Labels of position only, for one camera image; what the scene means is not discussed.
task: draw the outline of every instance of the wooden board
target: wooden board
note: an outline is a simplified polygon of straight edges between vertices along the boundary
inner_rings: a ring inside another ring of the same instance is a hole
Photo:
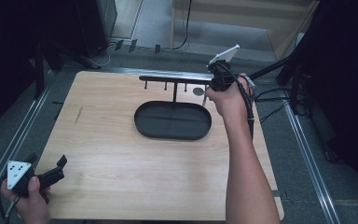
[[[172,100],[173,84],[145,83],[136,75],[80,72],[62,107],[37,167],[44,173],[62,154],[65,179],[51,189],[53,218],[224,220],[228,142],[213,102],[209,133],[197,141],[149,139],[133,115],[152,100]],[[193,89],[178,85],[178,102],[202,104]],[[258,118],[255,149],[277,189]],[[283,218],[281,199],[275,198]]]

